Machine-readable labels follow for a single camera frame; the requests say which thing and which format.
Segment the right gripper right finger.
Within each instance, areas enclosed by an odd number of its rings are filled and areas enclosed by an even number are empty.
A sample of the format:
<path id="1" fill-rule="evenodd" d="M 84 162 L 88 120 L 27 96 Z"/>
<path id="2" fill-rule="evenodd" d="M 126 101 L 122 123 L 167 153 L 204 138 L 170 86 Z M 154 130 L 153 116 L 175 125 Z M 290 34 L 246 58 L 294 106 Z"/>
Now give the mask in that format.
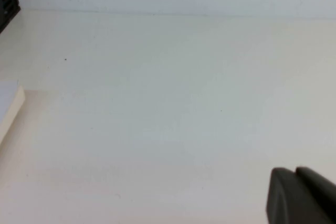
<path id="1" fill-rule="evenodd" d="M 328 217 L 335 218 L 335 184 L 308 167 L 297 167 L 296 174 Z"/>

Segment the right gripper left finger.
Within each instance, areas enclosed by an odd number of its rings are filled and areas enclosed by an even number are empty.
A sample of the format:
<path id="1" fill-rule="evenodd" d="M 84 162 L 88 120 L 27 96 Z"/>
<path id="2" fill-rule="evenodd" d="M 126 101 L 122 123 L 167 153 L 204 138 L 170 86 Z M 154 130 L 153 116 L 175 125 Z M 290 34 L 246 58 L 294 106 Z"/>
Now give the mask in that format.
<path id="1" fill-rule="evenodd" d="M 296 171 L 276 167 L 271 171 L 267 205 L 269 223 L 335 223 L 317 204 Z"/>

